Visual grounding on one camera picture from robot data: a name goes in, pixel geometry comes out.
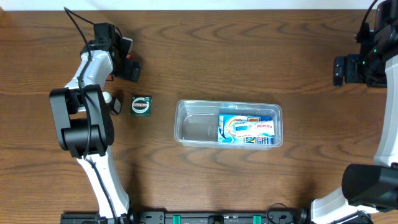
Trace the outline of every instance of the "small round object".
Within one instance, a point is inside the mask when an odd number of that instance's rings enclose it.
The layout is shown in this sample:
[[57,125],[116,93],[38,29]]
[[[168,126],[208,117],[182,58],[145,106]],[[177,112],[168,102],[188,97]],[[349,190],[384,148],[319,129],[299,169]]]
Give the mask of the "small round object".
[[108,92],[102,92],[104,96],[105,103],[110,103],[112,101],[112,96]]

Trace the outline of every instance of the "transparent plastic box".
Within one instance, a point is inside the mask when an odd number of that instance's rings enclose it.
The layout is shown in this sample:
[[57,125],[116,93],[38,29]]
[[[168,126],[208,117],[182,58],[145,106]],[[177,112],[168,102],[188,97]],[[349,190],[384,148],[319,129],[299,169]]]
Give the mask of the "transparent plastic box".
[[[274,144],[217,142],[219,114],[270,116],[275,126]],[[264,103],[181,100],[175,112],[174,138],[184,146],[268,150],[283,143],[282,109]]]

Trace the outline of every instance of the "wood grain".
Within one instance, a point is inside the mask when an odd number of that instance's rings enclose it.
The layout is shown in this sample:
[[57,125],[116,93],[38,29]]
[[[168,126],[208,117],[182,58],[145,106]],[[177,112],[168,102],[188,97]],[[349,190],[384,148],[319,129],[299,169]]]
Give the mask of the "wood grain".
[[[134,208],[307,207],[341,185],[348,164],[372,163],[386,90],[331,84],[334,58],[359,50],[353,34],[364,11],[80,14],[119,26],[144,65],[138,83],[105,87],[124,93],[112,117],[114,160]],[[58,145],[48,99],[76,72],[82,47],[62,12],[8,12],[0,21],[0,223],[58,223],[65,211],[98,209],[85,173]],[[152,95],[150,118],[130,117],[132,94]],[[181,99],[276,103],[284,143],[265,152],[183,147],[173,138]]]

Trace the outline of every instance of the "white wall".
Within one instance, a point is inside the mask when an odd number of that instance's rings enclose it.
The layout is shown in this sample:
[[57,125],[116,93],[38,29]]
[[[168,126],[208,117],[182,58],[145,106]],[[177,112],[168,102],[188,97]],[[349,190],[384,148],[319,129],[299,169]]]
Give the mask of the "white wall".
[[0,0],[15,10],[367,9],[373,0]]

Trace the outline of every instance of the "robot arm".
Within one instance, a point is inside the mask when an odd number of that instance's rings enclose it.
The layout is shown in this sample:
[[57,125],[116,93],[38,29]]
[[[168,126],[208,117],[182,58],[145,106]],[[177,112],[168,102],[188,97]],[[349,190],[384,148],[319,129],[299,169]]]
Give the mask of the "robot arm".
[[[123,190],[113,162],[114,129],[102,89],[108,75],[136,82],[141,65],[127,58],[131,39],[121,37],[112,24],[93,25],[95,39],[81,51],[81,65],[75,76],[65,88],[51,91],[50,102],[61,148],[70,151],[84,168],[98,199],[101,219],[112,223],[114,217],[119,221],[128,219],[129,197]],[[82,79],[80,85],[84,96],[81,95],[79,78]],[[86,111],[83,97],[86,98],[90,118],[71,119],[71,114]],[[90,138],[87,138],[88,124],[91,124]],[[89,150],[84,159],[88,139]]]
[[387,102],[383,132],[374,165],[391,167],[398,163],[398,56],[386,63]]
[[398,208],[397,6],[396,0],[380,3],[375,31],[365,28],[358,33],[361,35],[361,53],[336,58],[334,83],[338,83],[340,76],[346,83],[367,83],[370,87],[387,85],[386,111],[374,166],[349,165],[343,175],[342,187],[312,202],[311,220],[314,223],[327,224],[335,220],[344,223],[363,216],[358,211],[372,214]]

